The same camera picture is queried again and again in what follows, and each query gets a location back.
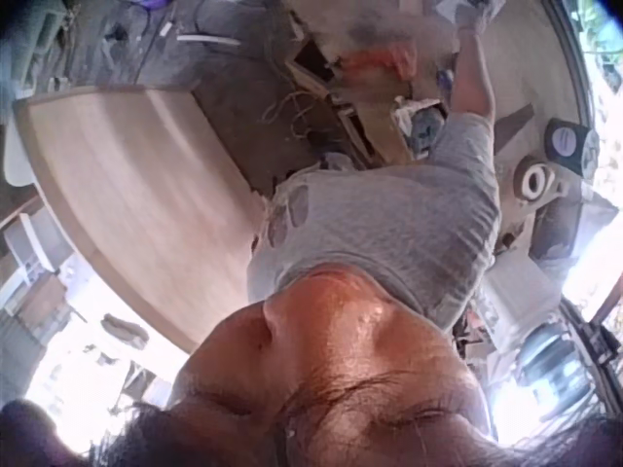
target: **gray t-shirt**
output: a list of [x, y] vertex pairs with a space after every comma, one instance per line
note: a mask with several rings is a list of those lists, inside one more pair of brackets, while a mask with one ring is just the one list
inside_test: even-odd
[[304, 171], [281, 184], [248, 268], [249, 299], [347, 264], [448, 330], [491, 263], [498, 224], [492, 126], [452, 114], [424, 163]]

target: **wooden table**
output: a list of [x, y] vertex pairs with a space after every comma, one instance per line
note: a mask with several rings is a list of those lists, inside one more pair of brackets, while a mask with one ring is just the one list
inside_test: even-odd
[[192, 95], [76, 89], [16, 113], [66, 237], [158, 332], [190, 352], [246, 305], [260, 203]]

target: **man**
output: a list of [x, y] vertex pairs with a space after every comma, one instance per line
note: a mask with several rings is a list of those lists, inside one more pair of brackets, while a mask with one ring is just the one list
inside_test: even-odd
[[532, 454], [500, 448], [444, 333], [499, 220], [479, 29], [458, 36], [452, 115], [427, 163], [280, 186], [249, 266], [253, 305], [191, 356], [169, 410], [138, 408], [95, 464], [619, 465], [616, 421]]

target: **hair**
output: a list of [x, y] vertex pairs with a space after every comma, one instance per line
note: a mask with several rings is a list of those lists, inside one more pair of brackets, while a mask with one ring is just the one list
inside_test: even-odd
[[[347, 404], [353, 394], [379, 388], [380, 382], [368, 380], [348, 389], [323, 393], [313, 404], [305, 394], [297, 394], [275, 419], [273, 430], [267, 437], [266, 452], [249, 453], [247, 465], [275, 467], [303, 467], [312, 465], [305, 456], [305, 443], [311, 431], [321, 428], [326, 416], [336, 407]], [[362, 405], [373, 405], [374, 400], [364, 395]], [[91, 459], [93, 467], [227, 467], [229, 464], [215, 449], [206, 443], [192, 442], [182, 420], [170, 412], [139, 404], [135, 405], [132, 421], [124, 433], [108, 440]], [[315, 412], [305, 419], [310, 410]], [[393, 420], [391, 426], [409, 429], [431, 416], [430, 410], [410, 411], [406, 418]], [[307, 432], [308, 436], [299, 436]], [[489, 451], [486, 458], [467, 467], [620, 467], [623, 465], [623, 417], [591, 416], [569, 429], [542, 441], [529, 449], [498, 448]]]
[[0, 411], [0, 466], [84, 467], [56, 436], [52, 419], [39, 406], [15, 400]]

